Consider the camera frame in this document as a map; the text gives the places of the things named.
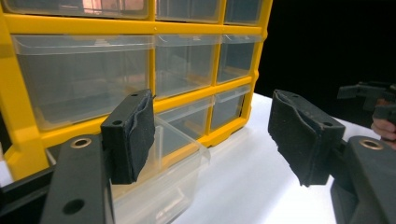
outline human hand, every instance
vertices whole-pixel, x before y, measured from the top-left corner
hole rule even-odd
[[[396,150],[396,125],[386,119],[373,118],[371,129],[381,136],[381,140]]]

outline black background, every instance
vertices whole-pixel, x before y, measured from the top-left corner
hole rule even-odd
[[[337,92],[359,81],[395,82],[396,1],[274,0],[259,72],[259,94],[291,91],[370,127],[364,99],[337,100]]]

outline yellow frame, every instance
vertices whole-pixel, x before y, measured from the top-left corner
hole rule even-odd
[[[263,1],[257,26],[224,25],[223,18],[226,0],[220,0],[219,22],[217,24],[155,21],[155,0],[148,0],[148,19],[146,21],[18,15],[5,13],[0,7],[0,68],[2,68],[0,71],[0,111],[12,142],[12,146],[7,150],[5,158],[14,179],[21,179],[48,167],[45,155],[46,147],[61,144],[76,135],[99,133],[99,126],[106,117],[91,119],[46,132],[38,130],[10,35],[233,34],[260,35],[265,40],[272,3],[272,0]],[[216,74],[214,74],[210,87],[176,97],[155,100],[155,112],[191,103],[195,100],[248,84],[250,85],[250,93],[245,96],[241,117],[214,132],[210,132],[210,112],[212,108],[209,108],[205,136],[198,139],[206,147],[214,146],[225,140],[248,122],[251,98],[255,83],[259,77],[258,68],[262,46],[262,42],[255,45],[248,77],[217,85]],[[218,54],[217,57],[219,57],[219,45],[216,45],[215,52]],[[149,57],[149,86],[155,92],[155,49],[150,50]],[[215,62],[214,71],[217,71],[217,68],[218,63]],[[185,154],[189,153],[183,150],[183,152],[178,152],[174,156],[177,158],[180,157],[179,155],[185,156]]]

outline plastic drawer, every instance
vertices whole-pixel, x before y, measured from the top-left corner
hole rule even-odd
[[[155,144],[138,181],[129,186],[112,186],[117,223],[169,223],[189,207],[198,174],[209,163],[207,148],[171,125],[159,119],[156,122]],[[170,132],[177,139],[195,145],[196,150],[189,157],[160,171],[163,132]]]
[[[14,35],[35,119],[50,130],[111,112],[148,86],[149,35]]]
[[[225,24],[257,25],[264,0],[227,0]]]
[[[156,20],[217,23],[219,0],[156,0]]]
[[[213,105],[212,97],[163,111],[157,116],[189,137],[198,139],[205,134],[207,111]]]
[[[250,86],[246,85],[216,94],[210,125],[211,131],[239,118],[245,94],[248,92],[250,92]]]
[[[158,98],[211,84],[220,35],[157,35],[155,93]]]
[[[250,72],[254,45],[261,41],[260,35],[224,35],[217,83],[246,77]]]
[[[12,13],[145,19],[149,0],[3,0]]]

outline white table surface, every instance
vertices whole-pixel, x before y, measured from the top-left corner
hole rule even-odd
[[[201,171],[194,200],[174,224],[335,223],[330,187],[300,186],[267,132],[272,99],[254,94],[247,125],[211,147],[211,161]],[[379,137],[372,130],[346,125],[344,139]]]

